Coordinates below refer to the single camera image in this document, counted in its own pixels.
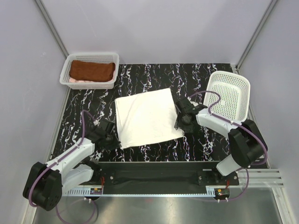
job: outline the white basket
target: white basket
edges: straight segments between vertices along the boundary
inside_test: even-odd
[[[213,112],[229,119],[246,120],[250,98],[250,83],[246,78],[226,71],[216,71],[211,74],[206,90],[221,96],[221,101],[213,106]],[[206,93],[204,105],[209,107],[217,99],[216,94]]]
[[[96,83],[70,83],[70,69],[73,60],[82,62],[94,62],[94,63],[115,63],[115,73],[113,79],[108,82],[96,82]],[[86,89],[113,89],[114,83],[118,74],[118,67],[120,58],[116,53],[77,53],[68,55],[65,60],[64,66],[60,74],[60,83],[69,86],[73,90],[86,90]]]

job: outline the metal floor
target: metal floor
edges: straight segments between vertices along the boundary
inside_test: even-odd
[[[232,196],[240,189],[231,189]],[[102,197],[96,201],[97,217],[91,224],[281,224],[271,189],[248,189],[239,200],[228,203],[201,202],[183,197]],[[84,223],[92,204],[78,197],[63,197],[61,216],[72,224]],[[59,224],[55,209],[36,210],[34,224]]]

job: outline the folded brown towel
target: folded brown towel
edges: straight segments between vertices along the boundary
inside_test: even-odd
[[[76,80],[108,82],[113,79],[115,64],[72,61],[70,77]]]

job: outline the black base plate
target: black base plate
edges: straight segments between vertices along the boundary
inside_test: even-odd
[[[204,194],[199,174],[216,167],[218,162],[100,162],[105,178],[104,194]],[[234,175],[231,185],[238,185]],[[226,185],[226,179],[217,185]]]

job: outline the robotic arm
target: robotic arm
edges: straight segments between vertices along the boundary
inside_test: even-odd
[[[113,126],[113,122],[101,120],[99,125],[86,135],[80,145],[81,138],[74,146],[55,159],[45,164],[40,162],[34,164],[29,173],[23,196],[27,199],[29,198],[30,189],[38,176],[46,168],[51,166],[53,167],[38,181],[31,197],[33,203],[46,211],[53,209],[60,201],[62,195],[67,191],[83,182],[88,182],[95,178],[94,168],[86,164],[80,164],[78,167],[74,167],[83,159],[93,154],[95,150],[99,150],[102,147],[107,150],[119,147],[119,141],[112,132]]]
[[[220,119],[220,116],[212,116],[206,106],[193,105],[188,98],[178,101],[176,107],[178,117],[175,128],[181,128],[185,133],[196,133],[200,126],[206,126],[228,139],[231,155],[216,166],[221,176],[227,176],[240,168],[247,168],[264,154],[261,144],[235,124],[252,132],[268,150],[260,131],[252,120],[247,119],[244,122],[232,120],[228,123]]]

